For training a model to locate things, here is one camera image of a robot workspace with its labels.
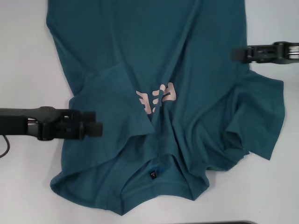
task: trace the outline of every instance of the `white surface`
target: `white surface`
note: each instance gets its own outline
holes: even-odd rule
[[[298,0],[248,0],[248,44],[299,42],[298,8]],[[67,107],[71,92],[45,25],[46,10],[46,0],[0,0],[0,107]],[[195,202],[161,196],[121,217],[51,191],[62,141],[10,137],[11,151],[0,159],[0,223],[299,223],[299,63],[252,68],[285,82],[286,120],[271,161],[251,154],[229,172],[208,173],[211,187]]]

